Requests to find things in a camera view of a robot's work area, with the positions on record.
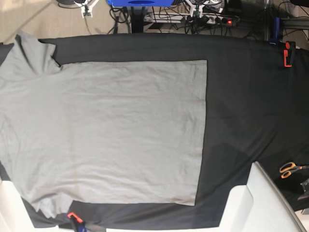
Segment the grey T-shirt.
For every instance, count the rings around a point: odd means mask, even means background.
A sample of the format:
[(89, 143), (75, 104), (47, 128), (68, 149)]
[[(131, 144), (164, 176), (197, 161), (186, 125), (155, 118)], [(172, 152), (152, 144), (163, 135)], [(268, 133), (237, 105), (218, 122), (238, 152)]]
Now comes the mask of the grey T-shirt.
[(193, 206), (207, 61), (59, 65), (19, 33), (0, 67), (0, 161), (47, 218), (84, 203)]

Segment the white power strip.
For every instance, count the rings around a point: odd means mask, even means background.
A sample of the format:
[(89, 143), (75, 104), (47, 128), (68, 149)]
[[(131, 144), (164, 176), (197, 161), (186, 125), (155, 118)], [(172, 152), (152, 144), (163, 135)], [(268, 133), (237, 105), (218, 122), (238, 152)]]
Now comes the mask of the white power strip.
[(206, 23), (207, 25), (235, 26), (240, 21), (236, 15), (224, 15), (216, 13), (203, 13), (191, 16), (187, 13), (154, 12), (144, 17), (147, 23), (171, 23), (184, 24), (191, 22)]

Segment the black table cloth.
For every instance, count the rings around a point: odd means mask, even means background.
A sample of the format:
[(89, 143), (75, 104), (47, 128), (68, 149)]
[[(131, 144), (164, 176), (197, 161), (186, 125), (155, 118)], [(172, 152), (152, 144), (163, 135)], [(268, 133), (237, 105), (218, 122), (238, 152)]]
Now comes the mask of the black table cloth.
[[(308, 174), (299, 172), (289, 180), (279, 175), (287, 161), (309, 162), (308, 51), (297, 49), (292, 67), (286, 68), (281, 48), (222, 36), (118, 34), (38, 41), (56, 46), (53, 59), (59, 65), (207, 61), (206, 124), (195, 205), (73, 201), (68, 212), (113, 229), (216, 227), (230, 190), (247, 182), (254, 161), (278, 183), (295, 211), (308, 207), (308, 201), (297, 201), (297, 184)], [(36, 227), (68, 222), (68, 212), (46, 217), (23, 201)]]

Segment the black metal stand column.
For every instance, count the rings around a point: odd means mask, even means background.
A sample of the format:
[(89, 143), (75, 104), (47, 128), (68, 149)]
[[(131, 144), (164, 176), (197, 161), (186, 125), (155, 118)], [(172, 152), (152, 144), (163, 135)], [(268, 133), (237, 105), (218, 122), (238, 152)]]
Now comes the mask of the black metal stand column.
[(143, 33), (144, 18), (148, 12), (148, 7), (130, 7), (131, 32)]

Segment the blue plastic box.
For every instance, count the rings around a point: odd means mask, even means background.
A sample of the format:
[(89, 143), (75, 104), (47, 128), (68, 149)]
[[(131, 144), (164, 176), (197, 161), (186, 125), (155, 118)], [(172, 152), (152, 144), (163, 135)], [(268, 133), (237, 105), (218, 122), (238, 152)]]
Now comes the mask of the blue plastic box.
[(114, 7), (170, 7), (174, 0), (107, 0)]

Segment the red black clamp bottom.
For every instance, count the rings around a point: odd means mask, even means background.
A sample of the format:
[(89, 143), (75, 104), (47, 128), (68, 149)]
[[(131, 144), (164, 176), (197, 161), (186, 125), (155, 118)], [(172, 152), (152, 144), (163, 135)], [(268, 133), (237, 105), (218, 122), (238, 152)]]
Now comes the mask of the red black clamp bottom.
[(79, 216), (77, 216), (74, 212), (68, 213), (67, 217), (70, 219), (72, 229), (75, 232), (87, 232), (87, 228), (85, 227), (85, 222)]

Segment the red black clamp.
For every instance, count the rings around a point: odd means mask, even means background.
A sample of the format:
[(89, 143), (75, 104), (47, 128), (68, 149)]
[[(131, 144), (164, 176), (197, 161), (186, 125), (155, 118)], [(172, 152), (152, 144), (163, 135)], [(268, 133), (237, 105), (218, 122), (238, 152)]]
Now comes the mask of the red black clamp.
[(296, 43), (292, 41), (287, 41), (285, 43), (285, 49), (283, 50), (283, 64), (284, 67), (292, 67), (296, 51)]
[(67, 217), (70, 219), (72, 229), (75, 232), (87, 232), (87, 228), (85, 227), (85, 222), (79, 216), (77, 216), (74, 212), (68, 213)]

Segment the white base housing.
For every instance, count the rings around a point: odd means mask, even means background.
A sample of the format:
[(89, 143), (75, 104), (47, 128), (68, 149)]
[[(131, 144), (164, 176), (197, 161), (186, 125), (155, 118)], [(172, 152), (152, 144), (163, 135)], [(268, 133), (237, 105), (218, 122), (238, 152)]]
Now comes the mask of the white base housing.
[(306, 229), (264, 168), (254, 162), (245, 185), (231, 189), (221, 232), (305, 232)]
[(23, 201), (11, 181), (0, 182), (0, 231), (34, 231)]

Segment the red black clamp right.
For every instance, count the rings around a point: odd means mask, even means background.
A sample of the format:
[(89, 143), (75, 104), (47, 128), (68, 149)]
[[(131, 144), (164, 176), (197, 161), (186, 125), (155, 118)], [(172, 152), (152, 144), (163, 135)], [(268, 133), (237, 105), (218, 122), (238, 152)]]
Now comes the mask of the red black clamp right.
[(287, 41), (285, 43), (285, 49), (283, 50), (283, 64), (284, 67), (292, 67), (296, 51), (296, 43), (292, 41)]

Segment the orange handled scissors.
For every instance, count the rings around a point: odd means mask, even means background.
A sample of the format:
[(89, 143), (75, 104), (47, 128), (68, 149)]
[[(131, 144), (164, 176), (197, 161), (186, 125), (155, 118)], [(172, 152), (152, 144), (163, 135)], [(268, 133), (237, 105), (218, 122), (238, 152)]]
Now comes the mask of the orange handled scissors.
[(308, 165), (296, 165), (294, 162), (288, 162), (280, 167), (279, 173), (280, 173), (281, 179), (286, 179), (289, 176), (291, 176), (293, 173), (299, 170), (304, 170), (308, 168), (309, 168)]

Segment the blue clamp on frame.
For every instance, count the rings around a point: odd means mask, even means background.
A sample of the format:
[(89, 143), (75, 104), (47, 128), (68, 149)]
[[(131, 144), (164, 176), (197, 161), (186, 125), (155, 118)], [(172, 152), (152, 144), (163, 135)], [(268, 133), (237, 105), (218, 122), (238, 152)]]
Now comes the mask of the blue clamp on frame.
[(280, 40), (280, 18), (274, 17), (272, 25), (272, 35), (269, 39), (270, 44), (278, 44)]

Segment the small black metal bracket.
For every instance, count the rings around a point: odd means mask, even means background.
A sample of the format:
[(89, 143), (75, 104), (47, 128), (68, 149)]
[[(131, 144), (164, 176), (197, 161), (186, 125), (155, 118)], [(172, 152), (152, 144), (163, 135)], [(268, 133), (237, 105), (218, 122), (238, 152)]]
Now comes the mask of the small black metal bracket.
[(303, 189), (303, 194), (298, 197), (298, 201), (306, 199), (309, 197), (309, 179), (306, 179), (302, 183), (300, 183), (302, 189)]

